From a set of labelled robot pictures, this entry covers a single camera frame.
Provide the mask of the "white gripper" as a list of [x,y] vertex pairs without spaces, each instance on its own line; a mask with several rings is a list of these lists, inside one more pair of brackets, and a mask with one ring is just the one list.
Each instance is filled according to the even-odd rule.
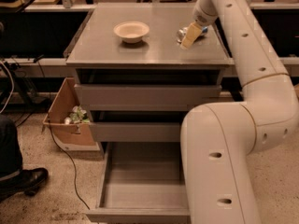
[[197,0],[193,8],[193,19],[185,36],[183,37],[180,47],[189,49],[194,41],[202,34],[201,26],[208,26],[215,22],[218,18],[218,13],[211,0]]

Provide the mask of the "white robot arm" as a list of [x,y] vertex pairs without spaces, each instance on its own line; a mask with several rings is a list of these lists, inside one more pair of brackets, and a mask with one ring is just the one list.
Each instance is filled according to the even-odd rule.
[[298,125],[290,76],[249,0],[197,0],[181,46],[197,28],[219,21],[243,91],[240,102],[203,104],[184,118],[181,159],[191,224],[262,224],[246,157],[275,147]]

